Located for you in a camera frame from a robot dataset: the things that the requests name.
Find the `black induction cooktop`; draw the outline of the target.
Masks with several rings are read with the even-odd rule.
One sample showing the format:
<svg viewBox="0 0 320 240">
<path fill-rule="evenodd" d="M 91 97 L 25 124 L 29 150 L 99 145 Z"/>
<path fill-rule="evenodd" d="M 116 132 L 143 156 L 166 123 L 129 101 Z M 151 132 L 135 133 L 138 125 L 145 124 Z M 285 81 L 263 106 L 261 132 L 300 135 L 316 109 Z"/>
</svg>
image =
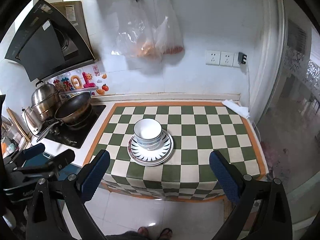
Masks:
<svg viewBox="0 0 320 240">
<path fill-rule="evenodd" d="M 55 125 L 45 138 L 69 147 L 80 148 L 105 108 L 105 105 L 90 105 L 78 120 Z"/>
</svg>

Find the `white wall socket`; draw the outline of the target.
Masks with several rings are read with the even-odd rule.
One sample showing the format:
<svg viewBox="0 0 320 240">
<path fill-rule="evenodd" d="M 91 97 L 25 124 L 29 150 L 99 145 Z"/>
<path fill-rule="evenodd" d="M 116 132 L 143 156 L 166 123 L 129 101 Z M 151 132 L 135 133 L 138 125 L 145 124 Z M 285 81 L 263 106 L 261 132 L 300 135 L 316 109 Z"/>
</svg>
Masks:
<svg viewBox="0 0 320 240">
<path fill-rule="evenodd" d="M 220 51 L 214 51 L 214 50 L 206 50 L 205 51 L 205 63 L 207 65 L 219 66 L 220 65 L 220 57 L 221 57 Z"/>
<path fill-rule="evenodd" d="M 230 52 L 222 51 L 220 53 L 220 65 L 226 67 L 232 67 L 234 61 L 234 54 Z"/>
</svg>

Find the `stainless steel pot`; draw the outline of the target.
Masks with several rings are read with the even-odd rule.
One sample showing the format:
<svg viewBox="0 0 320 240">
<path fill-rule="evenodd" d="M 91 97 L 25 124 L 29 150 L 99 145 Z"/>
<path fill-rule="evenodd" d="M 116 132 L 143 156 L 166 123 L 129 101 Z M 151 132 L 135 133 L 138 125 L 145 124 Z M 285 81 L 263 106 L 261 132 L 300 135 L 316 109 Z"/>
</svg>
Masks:
<svg viewBox="0 0 320 240">
<path fill-rule="evenodd" d="M 35 86 L 36 90 L 31 96 L 32 110 L 41 121 L 53 118 L 61 105 L 60 91 L 51 83 L 45 83 L 42 80 L 38 81 Z"/>
</svg>

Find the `white wall socket right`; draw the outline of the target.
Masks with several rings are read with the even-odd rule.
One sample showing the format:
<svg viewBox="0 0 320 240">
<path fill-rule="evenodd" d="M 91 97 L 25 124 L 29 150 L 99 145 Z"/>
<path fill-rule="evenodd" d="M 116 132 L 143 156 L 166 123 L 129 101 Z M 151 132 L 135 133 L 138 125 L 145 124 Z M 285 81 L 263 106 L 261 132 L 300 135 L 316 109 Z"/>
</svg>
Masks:
<svg viewBox="0 0 320 240">
<path fill-rule="evenodd" d="M 232 67 L 234 61 L 234 54 L 230 52 L 222 51 L 220 53 L 220 65 L 226 67 Z"/>
</svg>

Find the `black range hood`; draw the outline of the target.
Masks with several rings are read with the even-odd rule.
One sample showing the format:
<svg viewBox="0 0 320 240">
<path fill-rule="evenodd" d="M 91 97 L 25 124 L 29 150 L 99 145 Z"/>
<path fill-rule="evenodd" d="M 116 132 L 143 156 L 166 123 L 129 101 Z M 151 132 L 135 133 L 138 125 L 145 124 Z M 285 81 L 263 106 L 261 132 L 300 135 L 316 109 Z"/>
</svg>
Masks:
<svg viewBox="0 0 320 240">
<path fill-rule="evenodd" d="M 81 1 L 38 0 L 16 31 L 5 59 L 21 64 L 30 81 L 93 63 Z"/>
</svg>

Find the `green white checkered table mat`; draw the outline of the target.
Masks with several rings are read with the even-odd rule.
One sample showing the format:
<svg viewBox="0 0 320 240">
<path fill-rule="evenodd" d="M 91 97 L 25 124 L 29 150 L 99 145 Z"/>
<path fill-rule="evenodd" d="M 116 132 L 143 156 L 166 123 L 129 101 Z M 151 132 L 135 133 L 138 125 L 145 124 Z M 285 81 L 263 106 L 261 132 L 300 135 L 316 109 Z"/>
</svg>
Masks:
<svg viewBox="0 0 320 240">
<path fill-rule="evenodd" d="M 155 119 L 172 137 L 168 159 L 157 166 L 139 165 L 127 148 L 140 119 Z M 119 102 L 106 116 L 85 158 L 100 150 L 110 154 L 104 188 L 129 196 L 182 201 L 219 199 L 223 195 L 209 166 L 219 150 L 242 174 L 256 179 L 268 173 L 250 122 L 220 102 Z"/>
</svg>

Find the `clear plastic bag right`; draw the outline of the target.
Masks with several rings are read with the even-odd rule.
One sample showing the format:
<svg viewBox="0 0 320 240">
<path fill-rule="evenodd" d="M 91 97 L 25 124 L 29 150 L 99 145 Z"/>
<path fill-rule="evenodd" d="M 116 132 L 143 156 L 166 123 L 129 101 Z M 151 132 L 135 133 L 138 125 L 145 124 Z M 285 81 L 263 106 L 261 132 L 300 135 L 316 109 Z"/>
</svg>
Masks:
<svg viewBox="0 0 320 240">
<path fill-rule="evenodd" d="M 157 27 L 154 32 L 156 53 L 173 55 L 184 51 L 183 37 L 171 0 L 156 0 Z"/>
</svg>

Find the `colourful wall sticker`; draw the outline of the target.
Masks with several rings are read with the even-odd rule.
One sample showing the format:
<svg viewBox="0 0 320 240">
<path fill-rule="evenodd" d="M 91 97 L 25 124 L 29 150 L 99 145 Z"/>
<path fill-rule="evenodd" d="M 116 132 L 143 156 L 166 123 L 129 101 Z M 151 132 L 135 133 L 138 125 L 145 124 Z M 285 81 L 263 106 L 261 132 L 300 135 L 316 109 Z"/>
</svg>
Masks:
<svg viewBox="0 0 320 240">
<path fill-rule="evenodd" d="M 107 85 L 107 73 L 99 62 L 52 77 L 46 83 L 55 86 L 62 100 L 82 92 L 89 92 L 91 97 L 102 96 L 110 90 Z"/>
</svg>

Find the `black power adapter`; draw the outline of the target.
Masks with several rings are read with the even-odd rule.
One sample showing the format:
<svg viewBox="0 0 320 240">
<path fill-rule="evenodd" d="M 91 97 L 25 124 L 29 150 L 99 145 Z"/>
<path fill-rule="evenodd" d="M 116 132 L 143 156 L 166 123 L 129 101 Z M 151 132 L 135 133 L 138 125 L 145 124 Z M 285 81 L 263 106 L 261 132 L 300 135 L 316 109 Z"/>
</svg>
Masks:
<svg viewBox="0 0 320 240">
<path fill-rule="evenodd" d="M 238 52 L 238 63 L 243 65 L 247 63 L 247 55 L 243 52 Z"/>
</svg>

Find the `white bowl blue dots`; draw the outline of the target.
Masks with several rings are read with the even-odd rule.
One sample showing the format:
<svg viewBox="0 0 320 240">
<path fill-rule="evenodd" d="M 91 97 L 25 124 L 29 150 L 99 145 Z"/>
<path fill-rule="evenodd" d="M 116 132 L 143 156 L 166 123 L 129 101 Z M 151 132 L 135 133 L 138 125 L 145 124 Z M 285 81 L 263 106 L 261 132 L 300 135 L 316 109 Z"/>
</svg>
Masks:
<svg viewBox="0 0 320 240">
<path fill-rule="evenodd" d="M 161 144 L 161 138 L 155 140 L 140 140 L 136 138 L 138 145 L 148 151 L 157 149 Z"/>
</svg>

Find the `clear plastic bag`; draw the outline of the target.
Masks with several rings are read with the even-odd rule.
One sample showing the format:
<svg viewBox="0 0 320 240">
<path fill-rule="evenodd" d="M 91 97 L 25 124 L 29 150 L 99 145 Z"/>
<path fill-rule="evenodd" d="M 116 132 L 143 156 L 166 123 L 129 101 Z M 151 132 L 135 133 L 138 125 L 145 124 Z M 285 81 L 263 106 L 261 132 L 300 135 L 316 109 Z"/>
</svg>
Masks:
<svg viewBox="0 0 320 240">
<path fill-rule="evenodd" d="M 173 55 L 184 51 L 183 37 L 171 0 L 156 0 L 157 27 L 154 32 L 156 53 Z"/>
<path fill-rule="evenodd" d="M 150 23 L 144 4 L 139 0 L 121 0 L 114 4 L 118 32 L 112 55 L 159 60 L 155 28 Z"/>
</svg>

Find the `black frying pan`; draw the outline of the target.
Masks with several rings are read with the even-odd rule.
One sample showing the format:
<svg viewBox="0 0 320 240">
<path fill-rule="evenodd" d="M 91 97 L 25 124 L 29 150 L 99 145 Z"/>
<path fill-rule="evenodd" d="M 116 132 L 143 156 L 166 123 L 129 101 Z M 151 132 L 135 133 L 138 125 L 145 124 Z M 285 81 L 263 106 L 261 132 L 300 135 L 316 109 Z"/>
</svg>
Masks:
<svg viewBox="0 0 320 240">
<path fill-rule="evenodd" d="M 80 119 L 91 108 L 90 92 L 82 92 L 69 98 L 56 110 L 55 122 L 50 124 L 36 139 L 36 142 L 42 140 L 49 131 L 57 125 L 67 125 L 69 127 L 80 123 Z"/>
</svg>

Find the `clear plastic bag left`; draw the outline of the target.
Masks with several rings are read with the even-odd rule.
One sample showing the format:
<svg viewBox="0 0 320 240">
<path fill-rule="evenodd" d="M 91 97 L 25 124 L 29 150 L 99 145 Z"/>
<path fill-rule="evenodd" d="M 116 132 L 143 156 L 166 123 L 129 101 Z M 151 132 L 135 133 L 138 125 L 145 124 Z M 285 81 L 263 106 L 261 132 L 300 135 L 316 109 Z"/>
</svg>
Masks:
<svg viewBox="0 0 320 240">
<path fill-rule="evenodd" d="M 150 23 L 144 4 L 139 0 L 121 0 L 114 4 L 118 32 L 112 55 L 159 60 L 155 28 Z"/>
</svg>

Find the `white wall socket left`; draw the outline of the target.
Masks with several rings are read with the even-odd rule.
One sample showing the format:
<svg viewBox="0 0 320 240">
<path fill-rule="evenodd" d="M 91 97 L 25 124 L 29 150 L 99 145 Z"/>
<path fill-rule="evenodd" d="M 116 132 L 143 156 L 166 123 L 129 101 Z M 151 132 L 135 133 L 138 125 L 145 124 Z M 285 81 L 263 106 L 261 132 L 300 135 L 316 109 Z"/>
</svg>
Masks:
<svg viewBox="0 0 320 240">
<path fill-rule="evenodd" d="M 220 65 L 220 57 L 221 57 L 220 51 L 214 51 L 214 50 L 206 50 L 205 51 L 205 63 L 207 65 L 219 66 Z"/>
</svg>

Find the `white bowl black rim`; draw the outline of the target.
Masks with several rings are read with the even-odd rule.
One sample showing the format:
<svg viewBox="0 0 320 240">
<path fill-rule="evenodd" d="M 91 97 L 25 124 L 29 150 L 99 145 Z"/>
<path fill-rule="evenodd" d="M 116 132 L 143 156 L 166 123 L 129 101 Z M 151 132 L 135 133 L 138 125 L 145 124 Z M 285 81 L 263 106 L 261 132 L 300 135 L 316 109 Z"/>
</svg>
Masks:
<svg viewBox="0 0 320 240">
<path fill-rule="evenodd" d="M 141 119 L 135 123 L 133 131 L 139 142 L 151 144 L 161 137 L 162 127 L 157 120 Z"/>
</svg>

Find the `white folded cloth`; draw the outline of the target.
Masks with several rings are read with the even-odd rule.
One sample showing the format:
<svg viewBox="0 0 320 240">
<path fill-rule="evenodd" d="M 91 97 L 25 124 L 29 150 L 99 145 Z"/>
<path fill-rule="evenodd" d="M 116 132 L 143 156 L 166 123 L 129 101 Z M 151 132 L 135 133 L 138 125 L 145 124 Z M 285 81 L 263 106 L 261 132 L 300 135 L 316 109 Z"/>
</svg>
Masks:
<svg viewBox="0 0 320 240">
<path fill-rule="evenodd" d="M 249 109 L 248 109 L 248 107 L 240 106 L 239 104 L 237 104 L 233 100 L 224 100 L 222 102 L 222 104 L 225 107 L 227 107 L 228 109 L 231 109 L 232 111 L 234 111 L 236 114 L 238 114 L 242 118 L 244 118 L 244 119 L 248 119 L 249 118 Z"/>
</svg>

